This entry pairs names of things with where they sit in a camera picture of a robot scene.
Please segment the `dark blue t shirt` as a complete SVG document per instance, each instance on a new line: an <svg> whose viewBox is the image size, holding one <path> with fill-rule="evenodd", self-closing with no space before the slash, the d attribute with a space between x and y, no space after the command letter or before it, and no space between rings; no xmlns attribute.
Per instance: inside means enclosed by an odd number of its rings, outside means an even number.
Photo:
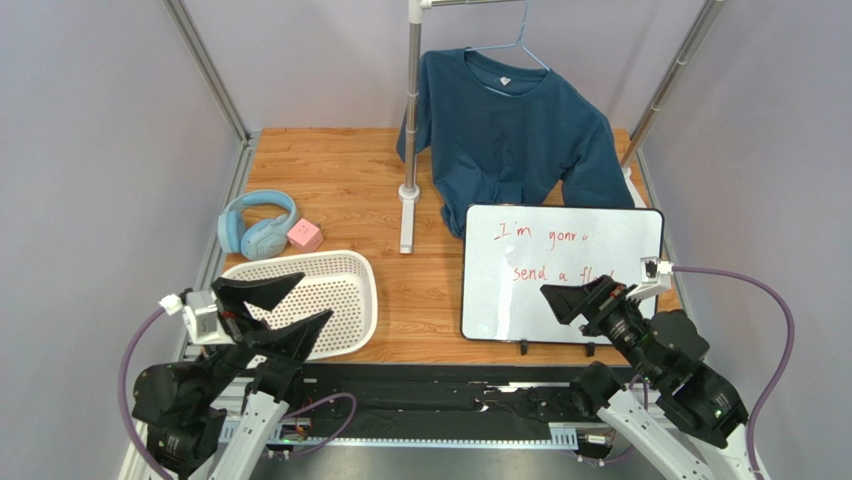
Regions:
<svg viewBox="0 0 852 480"><path fill-rule="evenodd" d="M420 61L416 150L450 233L473 204L541 205L554 187L570 207L632 208L606 116L553 70L525 69L465 48Z"/></svg>

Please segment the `light blue wire hanger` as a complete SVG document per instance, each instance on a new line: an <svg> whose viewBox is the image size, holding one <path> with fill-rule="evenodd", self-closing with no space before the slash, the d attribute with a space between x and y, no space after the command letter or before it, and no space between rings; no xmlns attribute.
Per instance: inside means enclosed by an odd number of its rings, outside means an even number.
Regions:
<svg viewBox="0 0 852 480"><path fill-rule="evenodd" d="M536 56L536 55L535 55L535 54L534 54L534 53L533 53L533 52L532 52L532 51L528 48L528 46L527 46L527 44L526 44L526 41L525 41L525 32L526 32L526 26L527 26L527 19L528 19L529 8L530 8L530 1L529 1L529 0L526 0L526 1L524 2L524 10L523 10L523 15L522 15L521 25L520 25L520 27L519 27L518 35L517 35L517 38L516 38L516 40L515 40L515 42L514 42L514 43L512 43L512 44L501 44L501 45L490 45L490 46L482 46L482 47L468 47L468 48L466 48L466 49L465 49L465 52L466 52L466 53L468 53L468 52L484 52L484 51L489 51L489 50L511 50L511 49L521 49L521 50L522 50L522 51L523 51L523 52L524 52L527 56L529 56L529 57L530 57L531 59L533 59L536 63L538 63L538 64L541 66L541 71L543 71L543 72L544 72L544 74L542 75L542 79L541 79L541 81L537 84L537 86L536 86L536 87L534 87L532 90L530 90L530 93L532 93L533 91L535 91L536 89L538 89L538 88L539 88L542 84L544 84L544 83L546 82L546 80L547 80L547 79L548 79L548 77L550 76L551 69L550 69L550 67L549 67L547 64L545 64L543 61L541 61L541 60L540 60L540 59L539 59L539 58L538 58L538 57L537 57L537 56ZM478 79L478 77L477 77L477 76L476 76L476 75L475 75L475 74L471 71L471 69L469 68L469 65L467 64L467 60L466 60L466 59L463 59L463 63L464 63L464 65L465 65L465 72L466 72L466 73L468 74L468 76L472 79L472 81L473 81L473 82L475 82L475 83L476 83L476 84L477 84L480 88L484 88L485 90L488 90L488 91L490 91L490 92L492 92L492 93L494 93L494 94L497 94L497 95L500 95L500 96L503 96L503 97L507 97L507 98L519 98L519 95L514 95L514 94L506 93L505 91L498 90L498 89L496 89L496 88L492 88L492 87L491 87L488 83L483 83L483 82L481 82L481 81Z"/></svg>

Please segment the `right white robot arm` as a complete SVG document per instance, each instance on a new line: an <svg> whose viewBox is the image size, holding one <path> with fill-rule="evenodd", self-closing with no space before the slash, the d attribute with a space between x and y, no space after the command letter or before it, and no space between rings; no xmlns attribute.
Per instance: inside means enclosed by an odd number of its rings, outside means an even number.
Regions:
<svg viewBox="0 0 852 480"><path fill-rule="evenodd" d="M627 286L601 276L582 286L546 284L540 291L556 320L586 321L585 336L604 337L648 387L665 418L692 443L662 427L607 365L594 362L570 384L584 416L614 428L667 479L764 479L750 436L751 418L736 388L704 361L708 342L681 310L647 319L642 301L671 287L667 274Z"/></svg>

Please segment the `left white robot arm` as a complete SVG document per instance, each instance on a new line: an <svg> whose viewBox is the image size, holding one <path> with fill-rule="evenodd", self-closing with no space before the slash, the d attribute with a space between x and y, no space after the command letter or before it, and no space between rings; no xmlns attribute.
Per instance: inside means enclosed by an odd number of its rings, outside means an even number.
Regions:
<svg viewBox="0 0 852 480"><path fill-rule="evenodd" d="M188 479L214 455L227 412L213 403L262 356L245 389L241 428L219 471L222 479L248 476L269 435L299 400L304 364L333 315L326 309L274 329L251 310L275 309L305 276L219 277L207 290L161 300L166 314L181 315L194 342L214 348L200 359L148 367L134 383L132 416L147 424L144 451L161 474Z"/></svg>

